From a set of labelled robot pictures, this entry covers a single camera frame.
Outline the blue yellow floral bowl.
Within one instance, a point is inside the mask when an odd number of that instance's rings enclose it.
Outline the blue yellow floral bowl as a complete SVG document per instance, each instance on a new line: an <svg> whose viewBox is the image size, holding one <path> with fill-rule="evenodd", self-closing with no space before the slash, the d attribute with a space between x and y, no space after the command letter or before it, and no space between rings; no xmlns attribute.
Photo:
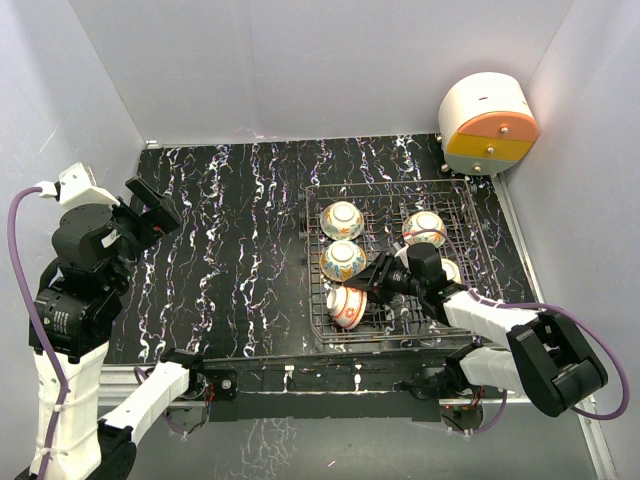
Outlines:
<svg viewBox="0 0 640 480"><path fill-rule="evenodd" d="M342 283L367 266L364 250L350 240L332 242L320 256L320 269L331 281Z"/></svg>

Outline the red orange floral bowl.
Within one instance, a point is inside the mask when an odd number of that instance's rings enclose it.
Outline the red orange floral bowl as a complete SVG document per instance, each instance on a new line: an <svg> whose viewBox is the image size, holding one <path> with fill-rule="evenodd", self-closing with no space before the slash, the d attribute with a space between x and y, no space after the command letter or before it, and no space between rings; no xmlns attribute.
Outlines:
<svg viewBox="0 0 640 480"><path fill-rule="evenodd" d="M354 329L362 320L367 306L367 293L352 287L340 286L330 290L326 307L335 323L345 329Z"/></svg>

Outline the orange star leaf bowl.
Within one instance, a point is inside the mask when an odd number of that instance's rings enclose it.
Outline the orange star leaf bowl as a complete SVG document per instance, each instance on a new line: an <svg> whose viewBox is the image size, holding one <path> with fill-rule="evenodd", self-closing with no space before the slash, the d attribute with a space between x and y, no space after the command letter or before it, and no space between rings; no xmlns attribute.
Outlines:
<svg viewBox="0 0 640 480"><path fill-rule="evenodd" d="M332 240L354 240L364 231L364 217L354 204L338 201L323 210L320 228Z"/></svg>

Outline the orange green leaf bowl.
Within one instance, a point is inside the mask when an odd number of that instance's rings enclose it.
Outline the orange green leaf bowl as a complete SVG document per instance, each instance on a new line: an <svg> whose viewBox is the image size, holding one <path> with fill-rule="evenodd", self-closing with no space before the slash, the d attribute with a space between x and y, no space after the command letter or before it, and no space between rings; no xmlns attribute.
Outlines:
<svg viewBox="0 0 640 480"><path fill-rule="evenodd" d="M402 236L407 245L429 243L439 248L445 243L446 227L440 216L422 210L403 222Z"/></svg>

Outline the teal yellow sun bowl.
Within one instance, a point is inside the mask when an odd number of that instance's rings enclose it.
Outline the teal yellow sun bowl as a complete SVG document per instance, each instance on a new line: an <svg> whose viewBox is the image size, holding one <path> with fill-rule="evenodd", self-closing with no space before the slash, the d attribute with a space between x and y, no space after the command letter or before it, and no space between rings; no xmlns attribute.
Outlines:
<svg viewBox="0 0 640 480"><path fill-rule="evenodd" d="M459 266L454 262L446 258L441 259L441 267L445 272L445 276L449 281L453 281L454 283L462 284L461 271Z"/></svg>

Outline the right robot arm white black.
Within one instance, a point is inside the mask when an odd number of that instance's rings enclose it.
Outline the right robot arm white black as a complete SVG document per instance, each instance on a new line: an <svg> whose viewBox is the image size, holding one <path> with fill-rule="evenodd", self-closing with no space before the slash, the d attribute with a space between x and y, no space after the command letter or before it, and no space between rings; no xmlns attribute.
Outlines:
<svg viewBox="0 0 640 480"><path fill-rule="evenodd" d="M431 244L411 245L406 256L383 252L345 284L376 303L412 296L432 319L497 344L468 346L448 358L445 381L453 394L466 397L480 386L511 390L557 417L607 384L604 365L567 315L480 296L448 279Z"/></svg>

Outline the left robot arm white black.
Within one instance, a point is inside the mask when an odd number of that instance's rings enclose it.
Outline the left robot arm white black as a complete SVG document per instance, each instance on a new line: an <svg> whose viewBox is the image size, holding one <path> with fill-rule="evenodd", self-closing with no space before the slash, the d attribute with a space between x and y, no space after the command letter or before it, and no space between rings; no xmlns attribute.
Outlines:
<svg viewBox="0 0 640 480"><path fill-rule="evenodd" d="M100 376L112 325L142 254L180 227L174 201L139 177L127 188L135 212L92 180L44 182L34 192L63 205L52 236L54 260L31 293L17 249L19 201L8 213L11 264L30 320L38 374L38 430L25 479L124 479L149 428L170 404L206 387L199 355L170 350L111 412L98 412Z"/></svg>

